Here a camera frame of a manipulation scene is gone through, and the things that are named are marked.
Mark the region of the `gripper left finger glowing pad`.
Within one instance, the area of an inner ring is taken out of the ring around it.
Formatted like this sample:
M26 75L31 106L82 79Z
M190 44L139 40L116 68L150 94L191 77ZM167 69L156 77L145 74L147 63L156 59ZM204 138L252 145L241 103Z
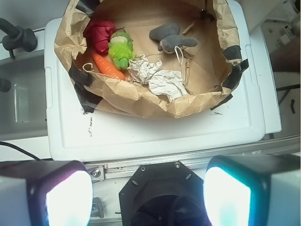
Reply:
M80 161L3 161L2 226L87 226L93 202L90 174Z

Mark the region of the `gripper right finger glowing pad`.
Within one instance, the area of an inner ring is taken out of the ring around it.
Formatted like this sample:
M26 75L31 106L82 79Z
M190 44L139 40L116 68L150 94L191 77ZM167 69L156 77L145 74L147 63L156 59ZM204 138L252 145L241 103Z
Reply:
M214 226L299 226L301 158L217 155L207 165L203 197Z

